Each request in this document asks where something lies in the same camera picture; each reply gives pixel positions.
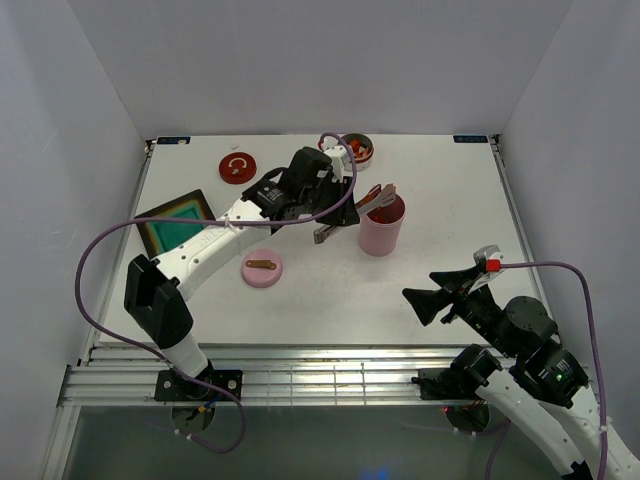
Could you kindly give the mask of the orange fried piece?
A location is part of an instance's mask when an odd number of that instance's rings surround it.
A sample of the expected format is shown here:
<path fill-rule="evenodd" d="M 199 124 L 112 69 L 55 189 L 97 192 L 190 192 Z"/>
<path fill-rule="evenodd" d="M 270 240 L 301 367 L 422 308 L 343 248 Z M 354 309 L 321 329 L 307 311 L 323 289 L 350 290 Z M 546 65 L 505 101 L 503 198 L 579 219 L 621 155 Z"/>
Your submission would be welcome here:
<path fill-rule="evenodd" d="M 372 202 L 381 193 L 381 191 L 382 191 L 381 185 L 377 184 L 361 199 L 361 204 L 365 205 Z"/>

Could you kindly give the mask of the metal tongs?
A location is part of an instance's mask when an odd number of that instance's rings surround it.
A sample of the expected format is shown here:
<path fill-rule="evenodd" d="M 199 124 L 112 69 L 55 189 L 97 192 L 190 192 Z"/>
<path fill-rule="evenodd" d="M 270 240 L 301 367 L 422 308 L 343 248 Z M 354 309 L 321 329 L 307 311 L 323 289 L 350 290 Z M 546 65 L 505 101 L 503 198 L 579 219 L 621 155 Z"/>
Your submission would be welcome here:
<path fill-rule="evenodd" d="M 314 243 L 316 245 L 322 244 L 339 230 L 358 225 L 363 215 L 377 208 L 390 206 L 395 201 L 396 187 L 392 183 L 381 185 L 381 187 L 381 193 L 372 202 L 362 205 L 362 198 L 358 202 L 350 199 L 334 212 L 319 219 L 320 227 L 313 232 Z"/>

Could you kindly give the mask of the red sausage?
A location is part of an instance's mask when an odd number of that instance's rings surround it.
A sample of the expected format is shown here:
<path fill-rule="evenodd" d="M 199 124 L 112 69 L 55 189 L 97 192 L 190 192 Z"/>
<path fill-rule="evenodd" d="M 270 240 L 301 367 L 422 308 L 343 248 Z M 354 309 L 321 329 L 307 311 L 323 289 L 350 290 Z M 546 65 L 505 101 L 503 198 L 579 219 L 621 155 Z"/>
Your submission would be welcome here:
<path fill-rule="evenodd" d="M 397 215 L 392 211 L 387 211 L 382 208 L 376 209 L 369 214 L 369 218 L 378 224 L 392 224 L 398 220 L 402 215 Z"/>

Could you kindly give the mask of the pink cylindrical container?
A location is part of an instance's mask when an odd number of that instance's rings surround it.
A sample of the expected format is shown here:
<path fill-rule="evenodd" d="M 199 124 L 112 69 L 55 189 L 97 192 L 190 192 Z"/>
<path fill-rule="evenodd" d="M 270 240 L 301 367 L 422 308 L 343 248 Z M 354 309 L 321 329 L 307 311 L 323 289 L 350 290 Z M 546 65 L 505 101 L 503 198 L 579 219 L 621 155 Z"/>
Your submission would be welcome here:
<path fill-rule="evenodd" d="M 406 212 L 405 202 L 398 194 L 390 206 L 381 208 L 402 217 L 392 224 L 385 225 L 373 222 L 369 218 L 371 212 L 361 219 L 358 245 L 364 253 L 374 257 L 387 256 L 395 249 Z"/>

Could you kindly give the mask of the pink lid with brown handle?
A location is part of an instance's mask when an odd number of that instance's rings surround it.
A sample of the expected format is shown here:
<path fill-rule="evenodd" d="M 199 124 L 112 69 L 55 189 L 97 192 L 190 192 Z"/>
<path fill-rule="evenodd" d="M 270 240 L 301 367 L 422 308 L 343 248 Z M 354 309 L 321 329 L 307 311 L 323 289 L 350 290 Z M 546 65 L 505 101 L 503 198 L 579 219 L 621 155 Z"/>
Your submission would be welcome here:
<path fill-rule="evenodd" d="M 257 249 L 246 255 L 241 265 L 241 277 L 253 288 L 269 288 L 282 277 L 281 257 L 271 249 Z"/>

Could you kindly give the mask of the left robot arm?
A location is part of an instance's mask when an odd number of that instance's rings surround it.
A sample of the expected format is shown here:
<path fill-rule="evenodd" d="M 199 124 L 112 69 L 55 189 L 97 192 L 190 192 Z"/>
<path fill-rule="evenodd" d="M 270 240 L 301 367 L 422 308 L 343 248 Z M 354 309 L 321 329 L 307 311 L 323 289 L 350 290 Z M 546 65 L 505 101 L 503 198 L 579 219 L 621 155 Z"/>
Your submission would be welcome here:
<path fill-rule="evenodd" d="M 188 398 L 210 392 L 213 367 L 195 340 L 187 301 L 234 256 L 285 226 L 358 223 L 356 173 L 355 155 L 344 142 L 324 151 L 303 147 L 288 166 L 247 188 L 217 224 L 153 259 L 139 255 L 130 261 L 124 308 L 180 372 L 177 386 Z"/>

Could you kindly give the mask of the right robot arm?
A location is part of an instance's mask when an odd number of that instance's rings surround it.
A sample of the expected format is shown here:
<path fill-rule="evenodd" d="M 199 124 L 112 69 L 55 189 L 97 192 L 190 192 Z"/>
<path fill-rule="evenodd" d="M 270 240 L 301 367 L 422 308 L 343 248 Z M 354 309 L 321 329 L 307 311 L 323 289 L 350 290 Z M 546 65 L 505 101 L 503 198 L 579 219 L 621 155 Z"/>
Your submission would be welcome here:
<path fill-rule="evenodd" d="M 543 303 L 516 296 L 499 306 L 488 286 L 489 260 L 467 270 L 433 272 L 435 290 L 402 294 L 423 325 L 438 314 L 463 320 L 489 345 L 467 346 L 434 377 L 414 377 L 425 397 L 487 401 L 540 449 L 563 479 L 636 479 L 639 460 L 608 421 L 579 361 L 556 340 Z"/>

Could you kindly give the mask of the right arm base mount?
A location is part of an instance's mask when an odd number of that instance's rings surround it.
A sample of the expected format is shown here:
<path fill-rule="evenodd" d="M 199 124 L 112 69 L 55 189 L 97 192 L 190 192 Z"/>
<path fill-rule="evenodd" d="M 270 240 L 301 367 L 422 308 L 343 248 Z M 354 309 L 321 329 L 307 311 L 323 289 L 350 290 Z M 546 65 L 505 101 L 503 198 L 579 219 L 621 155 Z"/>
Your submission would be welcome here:
<path fill-rule="evenodd" d="M 481 381 L 466 372 L 453 368 L 435 370 L 419 369 L 411 383 L 419 389 L 422 400 L 479 400 L 476 393 L 479 387 L 487 386 L 488 381 Z"/>

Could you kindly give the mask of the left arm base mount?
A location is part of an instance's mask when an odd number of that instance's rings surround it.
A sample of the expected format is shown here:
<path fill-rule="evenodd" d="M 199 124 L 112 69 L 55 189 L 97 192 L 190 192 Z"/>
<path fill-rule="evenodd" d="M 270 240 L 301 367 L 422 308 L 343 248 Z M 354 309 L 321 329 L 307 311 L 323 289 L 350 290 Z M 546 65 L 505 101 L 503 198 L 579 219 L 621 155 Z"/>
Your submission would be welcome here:
<path fill-rule="evenodd" d="M 241 370 L 214 370 L 201 379 L 219 389 L 231 393 L 240 399 L 243 386 Z M 162 370 L 156 378 L 153 399 L 158 402 L 216 402 L 229 401 L 229 398 L 208 387 L 186 380 L 173 370 Z"/>

